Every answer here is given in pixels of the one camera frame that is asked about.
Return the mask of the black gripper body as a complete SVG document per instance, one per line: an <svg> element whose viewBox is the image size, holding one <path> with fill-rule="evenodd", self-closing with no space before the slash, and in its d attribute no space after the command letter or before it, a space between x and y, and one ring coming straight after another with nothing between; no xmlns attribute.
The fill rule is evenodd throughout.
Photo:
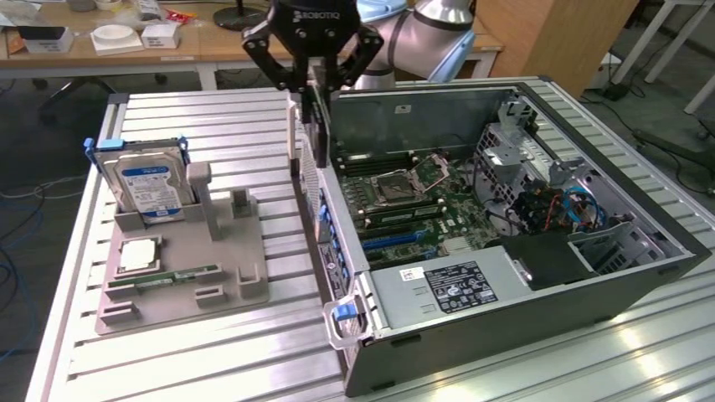
<svg viewBox="0 0 715 402"><path fill-rule="evenodd" d="M360 25L356 1L271 1L267 27L295 59L336 56Z"/></svg>

